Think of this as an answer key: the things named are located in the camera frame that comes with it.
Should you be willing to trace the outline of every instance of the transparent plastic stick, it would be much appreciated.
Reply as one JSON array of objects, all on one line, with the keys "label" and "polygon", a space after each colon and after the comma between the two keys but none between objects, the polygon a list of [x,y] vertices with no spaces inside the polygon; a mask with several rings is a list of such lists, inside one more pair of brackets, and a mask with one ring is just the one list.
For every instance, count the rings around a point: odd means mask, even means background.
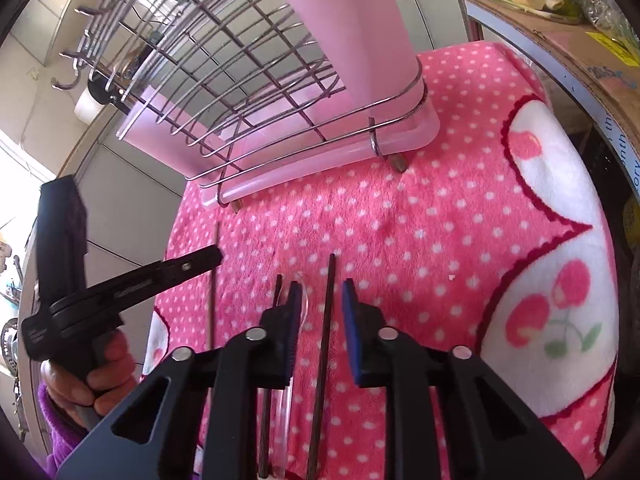
[{"label": "transparent plastic stick", "polygon": [[[305,276],[302,272],[296,272],[284,276],[282,280],[282,288],[278,297],[277,304],[284,304],[289,293],[289,285],[291,282],[298,282],[302,286],[302,309],[300,311],[300,328],[298,337],[302,336],[303,325],[306,319],[306,313],[309,308],[308,295],[306,293]],[[275,420],[274,420],[274,437],[273,437],[273,476],[277,479],[284,480],[288,463],[288,444],[289,444],[289,419],[291,414],[291,399],[293,396],[293,381],[295,376],[291,377],[289,386],[284,390],[274,390],[275,396]]]}]

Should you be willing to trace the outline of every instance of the pink polka dot towel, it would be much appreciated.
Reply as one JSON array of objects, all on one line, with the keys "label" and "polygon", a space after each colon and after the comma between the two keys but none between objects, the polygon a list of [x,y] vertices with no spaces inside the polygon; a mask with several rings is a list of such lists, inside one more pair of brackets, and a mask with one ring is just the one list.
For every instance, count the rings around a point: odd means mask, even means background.
[{"label": "pink polka dot towel", "polygon": [[[371,160],[335,168],[248,197],[238,214],[205,210],[189,185],[166,256],[212,243],[221,223],[217,346],[257,323],[277,273],[304,274],[290,476],[306,471],[332,252],[337,283],[353,278],[361,301],[422,345],[475,348],[592,474],[610,433],[618,337],[596,192],[542,86],[508,49],[479,42],[420,59],[441,127],[406,154],[407,172]],[[203,275],[158,295],[145,371],[177,346],[206,349],[208,290]],[[381,479],[385,396],[351,380],[339,303],[319,478]]]}]

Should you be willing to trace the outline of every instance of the window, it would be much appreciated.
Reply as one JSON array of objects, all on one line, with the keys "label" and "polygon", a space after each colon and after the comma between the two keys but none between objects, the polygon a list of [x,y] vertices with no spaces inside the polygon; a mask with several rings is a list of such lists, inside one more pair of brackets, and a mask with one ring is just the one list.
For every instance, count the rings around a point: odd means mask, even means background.
[{"label": "window", "polygon": [[0,329],[18,315],[15,300],[22,285],[14,255],[24,263],[26,245],[38,211],[40,186],[55,176],[0,132],[0,239],[12,248],[2,272],[0,261]]}]

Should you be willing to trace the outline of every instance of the table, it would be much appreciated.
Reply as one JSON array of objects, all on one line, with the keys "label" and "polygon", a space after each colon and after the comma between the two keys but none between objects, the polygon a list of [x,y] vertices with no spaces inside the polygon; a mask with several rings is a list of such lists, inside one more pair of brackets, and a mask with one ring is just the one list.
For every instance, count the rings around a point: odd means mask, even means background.
[{"label": "table", "polygon": [[640,68],[625,64],[588,35],[507,9],[493,0],[463,0],[468,16],[526,54],[570,94],[607,139],[640,200]]}]

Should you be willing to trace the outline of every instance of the silver screw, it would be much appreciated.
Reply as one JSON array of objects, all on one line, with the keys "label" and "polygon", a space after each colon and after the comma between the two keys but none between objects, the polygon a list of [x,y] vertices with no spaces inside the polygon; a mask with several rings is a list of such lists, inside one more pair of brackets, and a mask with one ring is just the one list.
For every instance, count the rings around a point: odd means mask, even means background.
[{"label": "silver screw", "polygon": [[267,331],[259,326],[254,326],[246,331],[246,338],[249,341],[260,341],[267,337]]},{"label": "silver screw", "polygon": [[174,361],[186,361],[193,354],[193,350],[188,346],[180,346],[171,352],[171,358]]},{"label": "silver screw", "polygon": [[378,337],[384,341],[393,341],[398,337],[398,330],[390,326],[382,327],[378,330]]},{"label": "silver screw", "polygon": [[469,359],[473,355],[473,352],[464,345],[456,346],[451,351],[451,353],[454,355],[454,357],[457,357],[458,359],[462,359],[462,360]]}]

